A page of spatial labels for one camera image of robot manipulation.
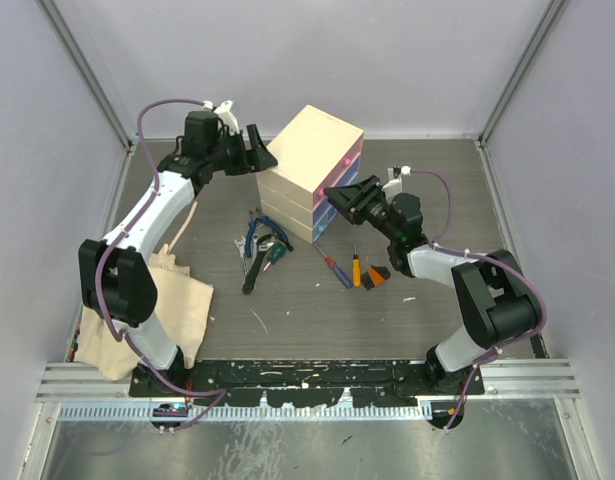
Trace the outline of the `large pink drawer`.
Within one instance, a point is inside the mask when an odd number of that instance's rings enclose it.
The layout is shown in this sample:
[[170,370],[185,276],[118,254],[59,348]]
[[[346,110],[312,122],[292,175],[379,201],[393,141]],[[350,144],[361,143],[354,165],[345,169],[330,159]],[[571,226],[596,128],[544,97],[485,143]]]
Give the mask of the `large pink drawer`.
[[346,182],[349,177],[358,172],[359,160],[362,153],[364,138],[360,136],[345,153],[335,169],[334,185]]

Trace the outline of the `cream drawer cabinet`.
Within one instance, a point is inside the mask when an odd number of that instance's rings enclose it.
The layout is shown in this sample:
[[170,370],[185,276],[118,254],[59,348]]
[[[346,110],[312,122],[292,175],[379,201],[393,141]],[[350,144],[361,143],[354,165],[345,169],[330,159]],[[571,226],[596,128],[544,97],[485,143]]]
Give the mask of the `cream drawer cabinet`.
[[[344,120],[305,106],[267,145],[278,165],[257,175],[262,213],[284,230],[312,244],[314,226],[336,216],[325,198],[312,208],[315,188],[335,169],[364,131]],[[336,186],[353,182],[358,172]]]

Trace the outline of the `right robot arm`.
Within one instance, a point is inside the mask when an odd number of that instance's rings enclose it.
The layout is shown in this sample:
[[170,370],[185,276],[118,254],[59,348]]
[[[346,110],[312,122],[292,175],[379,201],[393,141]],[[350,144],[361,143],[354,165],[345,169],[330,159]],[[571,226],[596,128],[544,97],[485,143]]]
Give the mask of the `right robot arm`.
[[460,383],[461,371],[472,371],[503,347],[538,333],[546,323],[546,307],[511,252],[473,253],[430,240],[423,232],[420,199],[390,191],[401,185],[398,178],[383,185],[371,176],[328,187],[324,194],[349,223],[369,223],[388,239],[396,271],[454,289],[462,325],[428,351],[423,367],[429,388],[446,394]]

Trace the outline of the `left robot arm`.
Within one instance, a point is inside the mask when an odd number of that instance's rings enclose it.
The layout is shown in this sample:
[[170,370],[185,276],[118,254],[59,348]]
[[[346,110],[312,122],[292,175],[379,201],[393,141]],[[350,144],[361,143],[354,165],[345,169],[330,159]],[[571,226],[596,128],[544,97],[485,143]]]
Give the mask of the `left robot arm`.
[[105,321],[115,341],[138,355],[152,373],[152,385],[165,396],[184,390],[187,372],[181,348],[155,313],[158,292],[147,266],[150,255],[215,173],[239,176],[278,164],[256,125],[239,128],[232,101],[192,105],[178,147],[151,164],[152,183],[130,213],[103,239],[87,239],[78,250],[84,305]]

